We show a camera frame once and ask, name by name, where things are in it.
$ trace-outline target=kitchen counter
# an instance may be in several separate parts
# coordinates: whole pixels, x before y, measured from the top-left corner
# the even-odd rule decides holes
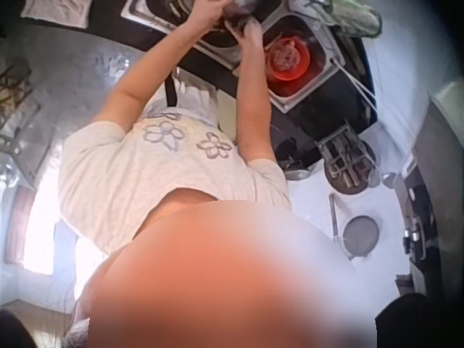
[[[8,5],[2,5],[2,11],[8,16],[7,24],[18,21],[24,2],[24,0],[10,0]],[[95,0],[91,6],[89,26],[86,29],[62,27],[54,23],[32,19],[21,19],[20,22],[76,30],[147,51],[164,38],[165,34],[122,18],[120,14],[125,3],[126,0]],[[339,40],[337,41],[347,61],[346,68],[352,72],[355,65],[352,64],[347,50],[344,49]],[[367,70],[362,82],[372,89],[363,45],[359,39],[353,41]],[[236,95],[237,77],[230,70],[200,51],[192,49],[181,60],[179,66],[227,94]],[[335,131],[343,124],[344,119],[352,125],[357,133],[361,133],[376,121],[376,115],[372,112],[369,120],[365,117],[365,106],[355,87],[342,72],[337,72],[287,114],[284,115],[273,107],[271,138],[276,152],[283,152],[278,153],[277,156],[286,156],[285,146],[279,149],[278,145],[288,138],[293,138],[297,145],[296,157],[305,165],[311,165],[320,159],[314,140],[320,140]]]

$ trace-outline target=floor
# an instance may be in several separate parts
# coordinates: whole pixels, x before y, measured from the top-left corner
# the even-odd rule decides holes
[[[41,125],[54,134],[51,156],[42,175],[47,175],[47,171],[49,175],[56,174],[63,140],[97,113],[107,92],[141,52],[103,38],[57,28],[24,26],[8,34],[8,46],[3,48],[7,60],[16,55],[28,58],[34,72],[32,82],[36,86],[33,97],[42,105]],[[223,124],[233,125],[233,100],[225,99],[222,108],[229,111],[230,117]],[[381,130],[372,130],[367,140],[381,151],[378,132]],[[387,158],[382,166],[395,167],[394,146],[382,155]],[[290,183],[289,188],[294,212],[331,237],[327,200],[331,188],[320,163],[310,178]],[[357,196],[338,195],[337,204],[340,231],[349,219],[361,214],[373,216],[381,227],[381,240],[372,255],[353,261],[379,312],[398,296],[395,275],[409,272],[407,258],[402,252],[404,227],[396,196],[393,191],[379,186]]]
[[[61,346],[59,338],[63,336],[70,324],[69,315],[46,310],[20,300],[1,307],[21,320],[38,348],[59,348]]]

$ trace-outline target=woman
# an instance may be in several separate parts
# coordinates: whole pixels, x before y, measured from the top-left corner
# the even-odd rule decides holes
[[[262,31],[250,21],[237,91],[239,150],[218,130],[211,91],[177,81],[178,104],[152,96],[231,0],[196,0],[190,18],[123,76],[93,122],[69,137],[59,179],[63,218],[107,254],[194,204],[249,200],[290,209],[270,144]]]

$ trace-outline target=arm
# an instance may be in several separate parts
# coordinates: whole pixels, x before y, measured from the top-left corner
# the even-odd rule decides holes
[[[196,0],[188,20],[150,49],[110,92],[96,121],[117,123],[128,132],[146,103],[182,57],[219,20],[231,0]]]
[[[237,91],[237,137],[245,162],[257,159],[276,161],[270,144],[270,101],[265,74],[262,30],[256,21],[246,24],[244,34],[228,29],[241,47],[239,88]]]

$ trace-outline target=flower print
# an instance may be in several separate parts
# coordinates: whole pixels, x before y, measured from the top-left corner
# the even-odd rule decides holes
[[[153,107],[149,107],[146,111],[146,118],[168,118],[171,121],[179,121],[182,118],[182,114],[178,112],[160,112],[155,113],[156,110]]]
[[[173,152],[179,151],[179,140],[186,137],[185,133],[175,127],[170,121],[162,121],[159,125],[148,125],[144,128],[144,140],[150,143],[162,143]]]
[[[232,150],[232,146],[222,142],[218,136],[216,136],[212,132],[207,132],[206,137],[208,140],[202,140],[200,141],[196,147],[198,149],[204,150],[206,153],[206,156],[213,160],[214,158],[217,158],[218,156],[222,158],[228,158],[229,153],[228,151]]]

